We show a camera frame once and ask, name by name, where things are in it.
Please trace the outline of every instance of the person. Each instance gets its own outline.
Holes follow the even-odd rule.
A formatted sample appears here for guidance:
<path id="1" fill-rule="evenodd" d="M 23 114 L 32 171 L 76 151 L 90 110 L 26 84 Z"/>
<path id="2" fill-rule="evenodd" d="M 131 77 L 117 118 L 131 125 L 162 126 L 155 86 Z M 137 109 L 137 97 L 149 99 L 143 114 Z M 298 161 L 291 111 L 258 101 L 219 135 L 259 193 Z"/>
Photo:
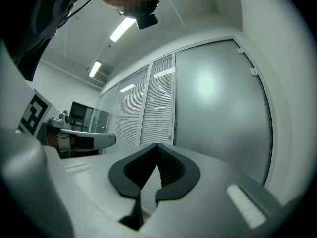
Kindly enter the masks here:
<path id="1" fill-rule="evenodd" d="M 64 24 L 78 0 L 14 0 L 15 7 L 1 0 L 1 38 L 24 78 L 33 81 L 39 60 Z M 138 13 L 151 0 L 102 0 L 107 5 L 128 13 Z"/>

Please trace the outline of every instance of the door frame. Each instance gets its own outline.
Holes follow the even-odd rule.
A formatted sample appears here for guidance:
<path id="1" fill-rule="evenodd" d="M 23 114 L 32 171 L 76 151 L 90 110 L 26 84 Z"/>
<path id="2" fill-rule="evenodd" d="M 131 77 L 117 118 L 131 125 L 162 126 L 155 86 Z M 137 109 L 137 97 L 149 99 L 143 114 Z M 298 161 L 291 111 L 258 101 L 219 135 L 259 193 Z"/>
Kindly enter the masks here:
<path id="1" fill-rule="evenodd" d="M 176 85 L 176 78 L 177 78 L 177 68 L 176 68 L 176 54 L 178 52 L 194 48 L 197 46 L 201 46 L 204 44 L 210 44 L 214 42 L 220 42 L 220 41 L 229 41 L 233 40 L 243 51 L 247 59 L 250 61 L 251 65 L 254 67 L 254 69 L 257 72 L 257 77 L 260 82 L 260 86 L 262 87 L 264 97 L 267 102 L 267 109 L 268 109 L 268 116 L 270 120 L 270 128 L 271 128 L 271 146 L 270 146 L 270 156 L 269 156 L 269 161 L 268 161 L 268 166 L 267 166 L 267 171 L 266 171 L 266 176 L 263 181 L 263 186 L 268 186 L 267 184 L 269 183 L 269 174 L 270 170 L 273 169 L 276 161 L 276 155 L 277 155 L 277 118 L 276 118 L 276 112 L 274 108 L 274 103 L 273 103 L 273 98 L 272 94 L 268 88 L 268 85 L 264 79 L 264 76 L 261 72 L 261 69 L 258 67 L 257 63 L 255 60 L 252 58 L 250 53 L 247 51 L 247 49 L 242 45 L 242 43 L 234 36 L 226 36 L 226 37 L 218 37 L 218 38 L 213 38 L 213 39 L 208 39 L 204 40 L 201 42 L 196 42 L 190 45 L 187 45 L 185 47 L 182 47 L 180 49 L 174 50 L 172 52 L 172 60 L 173 60 L 173 67 L 175 67 L 174 71 L 174 78 L 173 78 L 173 84 L 174 84 L 174 107 L 173 107 L 173 118 L 172 118 L 172 145 L 174 145 L 174 140 L 175 140 L 175 126 L 176 126 L 176 91 L 177 91 L 177 85 Z"/>

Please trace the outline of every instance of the ceiling light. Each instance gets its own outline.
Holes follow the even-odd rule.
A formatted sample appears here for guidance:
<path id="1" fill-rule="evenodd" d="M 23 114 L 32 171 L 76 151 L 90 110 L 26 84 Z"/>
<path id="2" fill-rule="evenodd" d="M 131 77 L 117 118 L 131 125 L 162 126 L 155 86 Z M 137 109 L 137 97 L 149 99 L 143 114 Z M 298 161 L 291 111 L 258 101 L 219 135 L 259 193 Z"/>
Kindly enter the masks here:
<path id="1" fill-rule="evenodd" d="M 92 70 L 91 70 L 91 72 L 90 72 L 90 74 L 89 74 L 89 76 L 90 76 L 90 77 L 94 77 L 95 74 L 96 74 L 96 72 L 97 72 L 98 69 L 100 68 L 100 66 L 101 66 L 101 62 L 96 61 L 94 67 L 92 68 Z"/>
<path id="2" fill-rule="evenodd" d="M 170 73 L 173 73 L 175 71 L 175 68 L 171 68 L 171 69 L 166 69 L 166 70 L 163 70 L 159 73 L 156 73 L 153 75 L 154 78 L 159 78 L 159 77 L 162 77 L 162 76 L 165 76 L 165 75 L 168 75 Z"/>
<path id="3" fill-rule="evenodd" d="M 166 106 L 163 106 L 163 107 L 157 107 L 157 108 L 154 108 L 154 109 L 166 109 Z"/>
<path id="4" fill-rule="evenodd" d="M 117 40 L 121 37 L 122 34 L 126 30 L 129 29 L 130 26 L 132 26 L 136 22 L 135 19 L 133 18 L 125 18 L 123 22 L 115 29 L 113 34 L 111 34 L 110 39 L 114 42 L 117 42 Z"/>
<path id="5" fill-rule="evenodd" d="M 133 88 L 133 87 L 135 87 L 134 84 L 128 85 L 127 87 L 121 89 L 120 92 L 121 92 L 121 93 L 124 93 L 124 92 L 130 90 L 130 89 Z"/>

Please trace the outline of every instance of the white wall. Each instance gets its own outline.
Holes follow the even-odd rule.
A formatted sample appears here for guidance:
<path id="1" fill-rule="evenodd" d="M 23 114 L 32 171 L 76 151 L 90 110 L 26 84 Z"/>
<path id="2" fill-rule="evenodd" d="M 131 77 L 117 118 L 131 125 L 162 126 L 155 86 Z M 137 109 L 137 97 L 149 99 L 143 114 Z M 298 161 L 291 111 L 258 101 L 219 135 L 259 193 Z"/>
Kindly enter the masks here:
<path id="1" fill-rule="evenodd" d="M 283 149 L 277 151 L 275 166 L 270 170 L 269 189 L 285 203 L 305 191 L 316 166 L 316 46 L 289 0 L 241 3 L 243 32 L 259 48 L 247 50 L 257 58 L 267 77 L 280 122 L 278 133 L 284 136 L 278 141 Z"/>
<path id="2" fill-rule="evenodd" d="M 36 69 L 33 82 L 28 84 L 60 112 L 70 111 L 73 101 L 94 108 L 99 97 L 97 88 L 74 79 L 42 61 Z"/>
<path id="3" fill-rule="evenodd" d="M 204 16 L 185 23 L 186 30 L 183 30 L 181 25 L 177 25 L 167 31 L 159 31 L 152 39 L 135 47 L 135 51 L 112 72 L 101 93 L 152 60 L 176 49 L 212 38 L 233 36 L 240 32 L 232 27 L 225 17 L 220 15 Z"/>

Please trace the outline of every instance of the window blind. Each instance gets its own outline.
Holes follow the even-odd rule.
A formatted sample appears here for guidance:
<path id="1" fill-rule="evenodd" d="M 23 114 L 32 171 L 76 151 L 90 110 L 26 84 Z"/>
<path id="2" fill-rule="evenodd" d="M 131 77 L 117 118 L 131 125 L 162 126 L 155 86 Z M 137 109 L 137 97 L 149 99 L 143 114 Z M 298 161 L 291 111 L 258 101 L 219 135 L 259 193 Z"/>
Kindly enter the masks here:
<path id="1" fill-rule="evenodd" d="M 140 144 L 171 143 L 172 55 L 152 66 L 144 110 Z M 162 188 L 159 169 L 155 167 L 141 191 L 141 205 L 149 212 L 156 208 L 155 194 Z"/>
<path id="2" fill-rule="evenodd" d="M 119 83 L 106 129 L 106 133 L 116 136 L 116 143 L 106 148 L 105 153 L 113 153 L 135 146 L 148 67 L 144 67 Z"/>

